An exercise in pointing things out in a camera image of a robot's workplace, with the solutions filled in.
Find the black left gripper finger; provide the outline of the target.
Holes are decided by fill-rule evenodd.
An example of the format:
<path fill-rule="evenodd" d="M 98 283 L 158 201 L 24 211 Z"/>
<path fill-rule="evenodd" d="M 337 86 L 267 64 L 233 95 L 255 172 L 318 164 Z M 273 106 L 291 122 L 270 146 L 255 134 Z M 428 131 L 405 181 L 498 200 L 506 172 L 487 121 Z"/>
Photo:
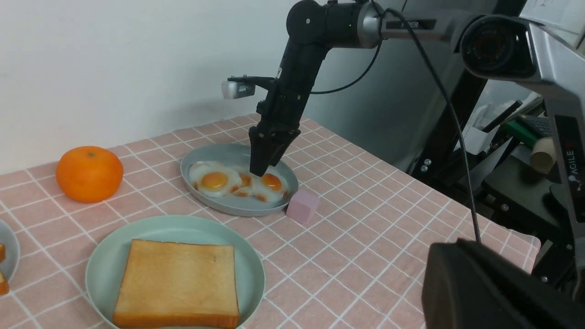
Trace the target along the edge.
<path fill-rule="evenodd" d="M 428 329 L 582 329 L 584 305 L 476 241 L 430 246 L 422 289 Z"/>

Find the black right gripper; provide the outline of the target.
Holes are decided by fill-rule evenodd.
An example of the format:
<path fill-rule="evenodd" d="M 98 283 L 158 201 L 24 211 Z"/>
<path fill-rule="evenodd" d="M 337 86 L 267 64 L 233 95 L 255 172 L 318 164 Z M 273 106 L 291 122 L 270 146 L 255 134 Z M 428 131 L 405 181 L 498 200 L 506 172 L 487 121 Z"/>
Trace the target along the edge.
<path fill-rule="evenodd" d="M 255 84 L 268 91 L 257 105 L 261 120 L 249 129 L 250 173 L 263 176 L 275 167 L 299 137 L 300 119 L 316 79 L 316 69 L 293 69 L 284 77 L 257 77 Z"/>

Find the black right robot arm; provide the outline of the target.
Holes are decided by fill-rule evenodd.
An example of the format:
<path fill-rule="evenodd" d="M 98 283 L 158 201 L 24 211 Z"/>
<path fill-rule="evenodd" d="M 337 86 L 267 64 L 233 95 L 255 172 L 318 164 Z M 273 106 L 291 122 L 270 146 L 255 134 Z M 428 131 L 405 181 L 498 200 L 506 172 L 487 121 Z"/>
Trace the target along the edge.
<path fill-rule="evenodd" d="M 462 9 L 403 14 L 382 9 L 372 1 L 320 5 L 302 0 L 289 11 L 288 42 L 278 73 L 258 103 L 259 123 L 250 129 L 250 172 L 257 176 L 276 166 L 288 146 L 300 135 L 300 120 L 320 67 L 333 48 L 376 48 L 387 39 L 412 39 L 432 78 L 445 98 L 452 102 L 422 48 L 422 40 L 441 40 L 457 53 L 464 31 L 480 15 Z"/>

